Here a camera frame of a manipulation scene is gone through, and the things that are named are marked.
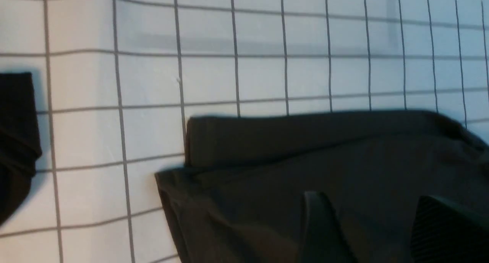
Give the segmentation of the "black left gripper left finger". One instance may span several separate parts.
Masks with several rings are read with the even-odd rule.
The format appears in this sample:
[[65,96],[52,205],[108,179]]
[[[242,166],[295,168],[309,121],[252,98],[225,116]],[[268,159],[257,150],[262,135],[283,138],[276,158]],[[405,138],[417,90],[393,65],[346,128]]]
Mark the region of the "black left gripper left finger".
[[300,263],[356,263],[327,195],[307,191],[303,195]]

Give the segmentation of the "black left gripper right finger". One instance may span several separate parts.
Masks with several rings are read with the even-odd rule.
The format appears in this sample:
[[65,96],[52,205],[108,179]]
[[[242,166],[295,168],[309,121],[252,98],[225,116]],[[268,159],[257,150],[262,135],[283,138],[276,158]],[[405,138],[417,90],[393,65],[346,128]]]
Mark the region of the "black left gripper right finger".
[[488,217],[440,196],[421,196],[410,252],[415,263],[487,263]]

